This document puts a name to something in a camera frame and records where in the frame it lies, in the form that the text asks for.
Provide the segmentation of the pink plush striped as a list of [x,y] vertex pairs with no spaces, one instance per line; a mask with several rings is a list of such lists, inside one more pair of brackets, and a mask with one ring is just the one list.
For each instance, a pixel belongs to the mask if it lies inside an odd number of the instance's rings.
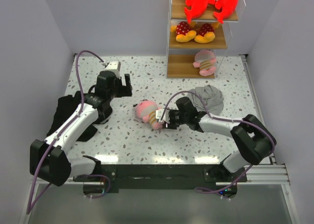
[[201,50],[194,57],[193,67],[199,69],[201,76],[209,76],[216,71],[216,56],[210,50]]

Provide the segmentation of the yellow plush polka dot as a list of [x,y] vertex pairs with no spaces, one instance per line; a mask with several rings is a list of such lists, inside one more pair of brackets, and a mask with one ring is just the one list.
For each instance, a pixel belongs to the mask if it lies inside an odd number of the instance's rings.
[[215,30],[219,27],[220,23],[203,23],[200,27],[196,28],[196,36],[194,41],[200,44],[210,43],[215,39]]
[[197,32],[194,30],[196,23],[187,21],[171,21],[170,32],[176,34],[176,41],[187,43],[195,38]]

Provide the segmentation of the red shark plush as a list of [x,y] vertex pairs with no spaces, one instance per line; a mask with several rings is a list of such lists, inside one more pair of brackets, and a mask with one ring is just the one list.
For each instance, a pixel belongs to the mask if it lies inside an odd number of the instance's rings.
[[185,0],[186,6],[184,13],[186,15],[187,23],[190,24],[193,19],[199,18],[207,9],[209,4],[215,4],[215,0]]
[[214,12],[213,16],[220,24],[224,23],[224,20],[229,18],[236,9],[238,0],[215,0],[215,8],[220,12]]

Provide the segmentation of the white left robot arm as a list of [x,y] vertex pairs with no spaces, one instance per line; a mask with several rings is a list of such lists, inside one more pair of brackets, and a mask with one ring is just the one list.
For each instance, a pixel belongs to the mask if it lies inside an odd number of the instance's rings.
[[67,179],[86,176],[91,181],[102,175],[101,163],[91,156],[70,160],[67,154],[78,138],[93,124],[100,124],[112,113],[110,102],[114,98],[132,96],[131,78],[126,74],[125,84],[114,71],[101,71],[95,91],[83,96],[73,114],[44,141],[35,140],[30,146],[30,174],[55,186]]

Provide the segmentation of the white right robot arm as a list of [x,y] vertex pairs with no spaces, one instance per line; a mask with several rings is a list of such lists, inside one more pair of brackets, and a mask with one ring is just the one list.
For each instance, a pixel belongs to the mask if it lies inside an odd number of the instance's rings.
[[163,128],[177,129],[185,124],[194,131],[230,137],[237,146],[236,152],[208,170],[211,177],[230,181],[244,166],[260,164],[275,149],[276,139],[254,115],[241,119],[219,117],[197,111],[188,97],[178,99],[176,106],[177,109],[156,111]]

